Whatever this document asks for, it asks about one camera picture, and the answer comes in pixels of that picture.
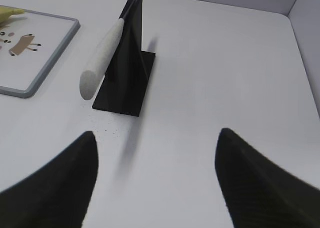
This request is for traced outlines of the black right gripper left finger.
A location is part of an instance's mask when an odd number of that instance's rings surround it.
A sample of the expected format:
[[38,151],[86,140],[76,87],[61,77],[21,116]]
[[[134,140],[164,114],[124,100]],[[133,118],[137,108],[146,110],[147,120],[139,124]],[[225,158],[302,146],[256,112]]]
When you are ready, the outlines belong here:
[[98,175],[98,146],[84,132],[39,170],[0,193],[1,227],[82,227]]

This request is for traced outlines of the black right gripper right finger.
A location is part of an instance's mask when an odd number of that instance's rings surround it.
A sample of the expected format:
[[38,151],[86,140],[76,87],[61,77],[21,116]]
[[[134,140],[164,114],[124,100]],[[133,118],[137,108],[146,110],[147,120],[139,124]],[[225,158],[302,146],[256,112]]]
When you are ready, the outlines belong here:
[[320,191],[223,128],[215,172],[234,227],[319,227]]

